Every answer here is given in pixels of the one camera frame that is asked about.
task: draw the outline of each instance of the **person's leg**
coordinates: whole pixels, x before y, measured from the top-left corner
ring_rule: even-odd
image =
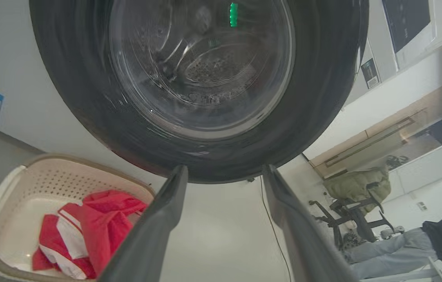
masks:
[[[343,252],[346,261],[353,264],[356,262],[365,261],[378,257],[379,255],[385,255],[393,253],[402,248],[406,244],[404,236],[395,236],[389,240],[376,241],[374,243],[364,243],[350,250]]]
[[[433,260],[437,259],[437,254],[432,248],[430,239],[422,230],[414,229],[402,236],[407,241],[404,247],[394,253],[352,264],[350,267],[354,274],[359,279],[396,275],[414,271],[427,265],[429,263],[428,257]]]

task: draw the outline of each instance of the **green indicator light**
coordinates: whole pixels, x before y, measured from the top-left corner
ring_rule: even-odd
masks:
[[[237,19],[239,17],[239,5],[237,3],[232,3],[230,5],[230,26],[237,26]]]

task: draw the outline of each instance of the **washing machine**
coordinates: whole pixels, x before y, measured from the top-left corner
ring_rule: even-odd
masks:
[[[155,191],[187,166],[189,218],[162,280],[228,269],[233,280],[287,280],[274,239],[242,232],[271,232],[261,186],[246,180],[294,159],[331,123],[367,22],[366,0],[0,0],[0,131]],[[208,236],[215,244],[191,252]]]

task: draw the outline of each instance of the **washing machine door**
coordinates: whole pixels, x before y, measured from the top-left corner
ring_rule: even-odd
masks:
[[[305,150],[351,90],[366,0],[30,2],[45,67],[78,120],[158,175],[232,182]]]

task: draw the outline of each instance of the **door glass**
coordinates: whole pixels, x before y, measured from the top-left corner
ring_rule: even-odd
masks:
[[[193,139],[264,120],[285,92],[293,46],[282,0],[117,0],[110,19],[122,102]]]

